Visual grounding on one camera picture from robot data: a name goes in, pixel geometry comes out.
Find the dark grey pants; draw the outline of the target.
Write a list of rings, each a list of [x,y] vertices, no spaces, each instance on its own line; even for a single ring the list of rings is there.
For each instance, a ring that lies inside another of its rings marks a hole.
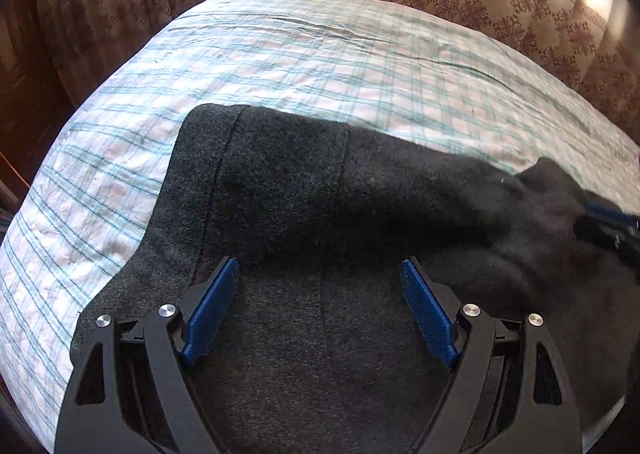
[[[154,312],[230,256],[238,293],[188,377],[224,447],[403,453],[446,380],[401,294],[414,257],[494,317],[539,313],[590,428],[639,380],[639,273],[575,234],[595,198],[551,159],[511,175],[375,130],[204,104],[70,357],[98,315]]]

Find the plaid bed sheet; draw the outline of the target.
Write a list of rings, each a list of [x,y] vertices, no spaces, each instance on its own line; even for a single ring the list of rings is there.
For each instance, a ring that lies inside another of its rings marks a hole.
[[[521,52],[379,0],[206,0],[56,136],[1,245],[1,374],[52,448],[78,315],[138,247],[178,130],[203,103],[368,127],[508,173],[558,162],[639,208],[639,148]]]

